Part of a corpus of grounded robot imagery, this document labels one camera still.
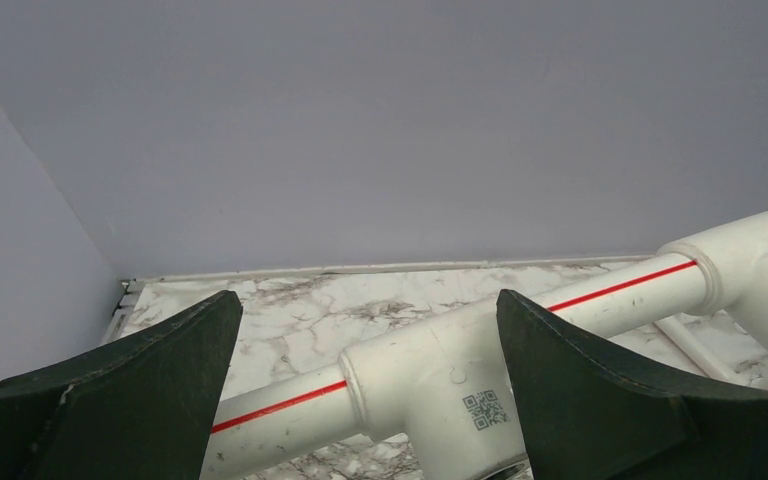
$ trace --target qr code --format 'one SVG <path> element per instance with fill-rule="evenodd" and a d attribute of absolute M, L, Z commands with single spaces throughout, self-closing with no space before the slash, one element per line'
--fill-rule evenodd
<path fill-rule="evenodd" d="M 505 409 L 499 403 L 499 397 L 496 396 L 496 392 L 493 390 L 485 390 L 475 395 L 468 395 L 464 397 L 463 401 L 467 411 L 472 415 L 472 422 L 475 423 L 475 428 L 478 430 L 484 430 L 509 420 L 508 414 L 505 413 Z"/>

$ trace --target wall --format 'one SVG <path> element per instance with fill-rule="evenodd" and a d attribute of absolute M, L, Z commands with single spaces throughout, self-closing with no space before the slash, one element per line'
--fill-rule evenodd
<path fill-rule="evenodd" d="M 0 110 L 0 380 L 98 345 L 121 295 Z"/>
<path fill-rule="evenodd" d="M 0 0 L 121 276 L 651 252 L 768 209 L 768 2 Z"/>

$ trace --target marble floor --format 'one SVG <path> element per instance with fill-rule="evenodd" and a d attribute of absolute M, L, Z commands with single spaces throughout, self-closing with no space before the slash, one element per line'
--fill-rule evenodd
<path fill-rule="evenodd" d="M 176 280 L 147 283 L 114 336 L 162 321 L 220 290 L 245 305 L 222 398 L 336 361 L 340 351 L 383 332 L 509 288 L 526 296 L 622 267 L 624 263 L 558 264 L 465 270 L 304 277 Z M 748 381 L 768 370 L 768 354 L 727 315 L 680 316 L 699 339 Z M 612 339 L 660 362 L 700 373 L 653 326 Z M 248 477 L 262 480 L 413 480 L 422 473 L 407 438 L 373 445 L 358 436 Z M 517 478 L 531 478 L 523 472 Z"/>

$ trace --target red stripe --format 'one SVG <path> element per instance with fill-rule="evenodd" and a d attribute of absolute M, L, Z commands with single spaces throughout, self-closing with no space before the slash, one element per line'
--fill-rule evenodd
<path fill-rule="evenodd" d="M 548 307 L 547 310 L 550 312 L 557 312 L 558 310 L 563 310 L 564 308 L 572 307 L 574 305 L 578 305 L 580 303 L 584 303 L 588 300 L 593 300 L 594 298 L 603 297 L 605 295 L 609 295 L 614 292 L 618 292 L 620 290 L 633 287 L 635 285 L 640 285 L 641 283 L 648 282 L 650 280 L 654 280 L 656 278 L 667 276 L 671 273 L 679 272 L 682 270 L 686 270 L 691 267 L 696 266 L 696 261 L 690 261 L 687 263 L 682 263 L 681 265 L 676 265 L 674 267 L 666 268 L 664 270 L 650 273 L 649 275 L 644 275 L 642 277 L 638 277 L 632 280 L 629 280 L 627 282 L 623 282 L 617 285 L 613 285 L 608 288 L 603 288 L 602 290 L 595 291 L 593 293 L 588 293 L 587 295 L 582 295 L 577 298 L 573 298 L 571 300 L 567 300 L 565 302 L 561 302 L 557 305 L 552 305 L 551 307 Z M 308 400 L 313 400 L 314 398 L 321 397 L 323 395 L 326 395 L 331 392 L 336 392 L 337 390 L 341 390 L 343 388 L 347 388 L 348 383 L 346 383 L 345 380 L 341 380 L 337 383 L 313 390 L 311 392 L 303 393 L 299 395 L 298 397 L 293 397 L 289 400 L 284 400 L 283 402 L 276 403 L 274 405 L 270 405 L 268 407 L 261 408 L 260 410 L 255 410 L 254 412 L 247 413 L 243 416 L 232 418 L 231 420 L 224 421 L 222 423 L 219 423 L 217 425 L 213 426 L 213 429 L 211 429 L 210 433 L 218 433 L 223 430 L 227 430 L 232 427 L 236 427 L 237 425 L 241 425 L 243 423 L 249 422 L 251 420 L 254 420 L 256 418 L 263 417 L 265 415 L 269 415 L 270 413 L 275 413 L 279 410 L 284 410 L 285 408 L 292 407 L 293 405 L 298 405 L 302 402 L 306 402 Z"/>
<path fill-rule="evenodd" d="M 251 420 L 254 420 L 255 418 L 260 418 L 264 415 L 269 415 L 270 413 L 275 413 L 279 410 L 284 410 L 285 408 L 292 407 L 293 405 L 298 405 L 308 400 L 313 400 L 316 397 L 321 397 L 325 394 L 335 392 L 337 390 L 346 388 L 348 386 L 349 384 L 346 383 L 345 380 L 340 380 L 337 383 L 313 390 L 311 392 L 303 393 L 298 397 L 293 397 L 289 400 L 284 400 L 283 402 L 276 403 L 275 405 L 270 405 L 268 407 L 261 408 L 260 410 L 255 410 L 251 413 L 247 413 L 242 417 L 232 418 L 231 420 L 227 420 L 220 424 L 214 425 L 213 429 L 210 430 L 210 433 L 213 434 L 213 433 L 221 432 L 222 430 L 227 430 L 231 427 L 236 427 L 237 425 L 249 422 Z"/>
<path fill-rule="evenodd" d="M 563 310 L 565 308 L 572 307 L 573 305 L 578 305 L 579 303 L 584 303 L 588 300 L 593 300 L 594 298 L 603 297 L 605 295 L 609 295 L 611 293 L 618 292 L 620 290 L 633 287 L 635 285 L 640 285 L 641 283 L 648 282 L 649 280 L 661 278 L 671 273 L 680 272 L 682 270 L 686 270 L 688 268 L 695 267 L 695 266 L 696 266 L 696 260 L 691 260 L 687 263 L 676 265 L 675 267 L 665 268 L 664 270 L 661 270 L 659 272 L 650 273 L 649 275 L 644 275 L 642 277 L 638 277 L 638 278 L 629 280 L 627 282 L 619 283 L 617 285 L 614 285 L 608 288 L 603 288 L 602 290 L 598 290 L 593 293 L 588 293 L 587 295 L 582 295 L 580 297 L 567 300 L 566 302 L 561 302 L 557 305 L 552 305 L 546 310 L 549 310 L 550 312 L 557 312 L 558 310 Z"/>

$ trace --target black object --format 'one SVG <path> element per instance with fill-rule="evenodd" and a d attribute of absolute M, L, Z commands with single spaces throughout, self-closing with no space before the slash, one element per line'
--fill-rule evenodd
<path fill-rule="evenodd" d="M 650 360 L 514 291 L 497 322 L 535 480 L 768 479 L 768 391 Z"/>
<path fill-rule="evenodd" d="M 0 479 L 197 479 L 239 330 L 220 292 L 0 382 Z"/>

